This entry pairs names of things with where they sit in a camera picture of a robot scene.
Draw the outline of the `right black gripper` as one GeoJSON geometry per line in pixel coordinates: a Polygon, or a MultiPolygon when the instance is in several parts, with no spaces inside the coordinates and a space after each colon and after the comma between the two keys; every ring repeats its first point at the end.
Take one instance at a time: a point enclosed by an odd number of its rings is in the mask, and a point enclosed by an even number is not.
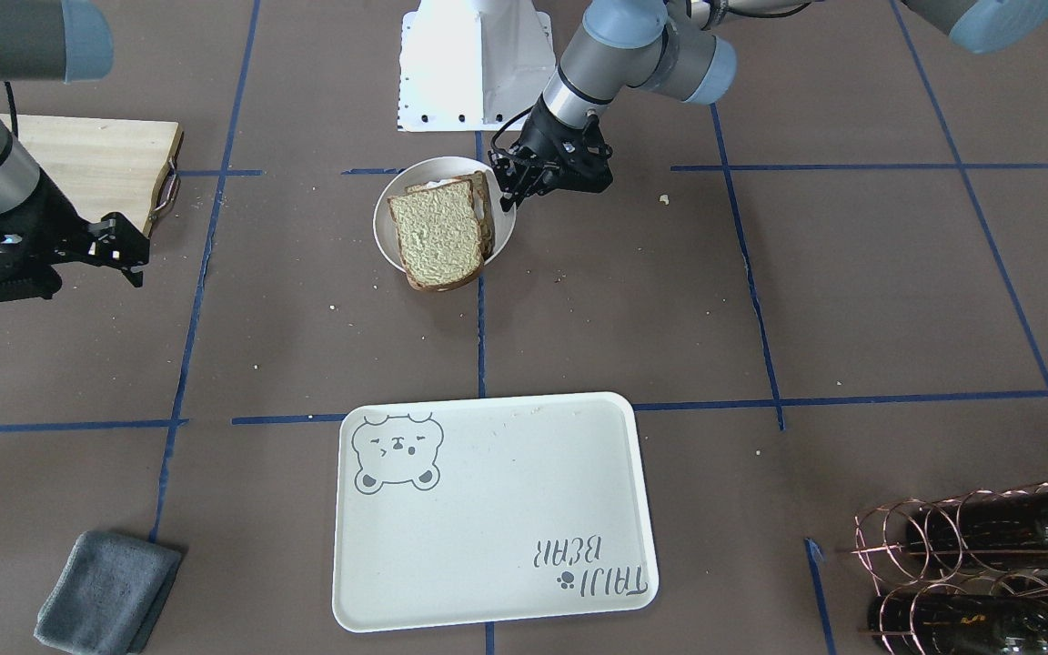
{"type": "Polygon", "coordinates": [[[43,173],[24,203],[0,213],[0,303],[53,298],[63,285],[54,265],[66,262],[111,267],[141,287],[149,254],[148,237],[121,212],[86,221],[43,173]]]}

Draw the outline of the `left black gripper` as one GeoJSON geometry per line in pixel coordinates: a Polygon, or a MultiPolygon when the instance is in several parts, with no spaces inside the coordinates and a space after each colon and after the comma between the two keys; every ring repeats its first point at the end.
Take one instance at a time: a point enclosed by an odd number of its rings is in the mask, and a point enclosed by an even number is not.
{"type": "Polygon", "coordinates": [[[614,182],[612,154],[595,109],[588,111],[585,126],[569,127],[544,100],[537,100],[492,136],[489,165],[500,190],[499,206],[509,212],[529,196],[556,190],[599,194],[614,182]]]}

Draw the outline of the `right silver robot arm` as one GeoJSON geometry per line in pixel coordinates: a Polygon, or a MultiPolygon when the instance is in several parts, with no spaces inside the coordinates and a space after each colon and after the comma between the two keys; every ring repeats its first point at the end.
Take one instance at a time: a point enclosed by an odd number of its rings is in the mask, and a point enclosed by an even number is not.
{"type": "Polygon", "coordinates": [[[116,270],[141,287],[150,242],[121,212],[83,219],[20,136],[13,83],[100,80],[114,37],[93,1],[0,1],[0,303],[62,289],[57,266],[116,270]]]}

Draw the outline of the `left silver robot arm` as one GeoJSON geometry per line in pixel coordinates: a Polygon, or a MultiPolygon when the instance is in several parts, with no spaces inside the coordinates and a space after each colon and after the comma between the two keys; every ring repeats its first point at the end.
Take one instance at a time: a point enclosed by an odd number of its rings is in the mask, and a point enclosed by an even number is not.
{"type": "Polygon", "coordinates": [[[519,137],[490,147],[500,208],[556,190],[606,191],[614,179],[612,149],[601,121],[624,88],[714,104],[739,67],[717,26],[728,18],[787,18],[807,7],[806,1],[593,1],[544,90],[520,113],[519,137]]]}

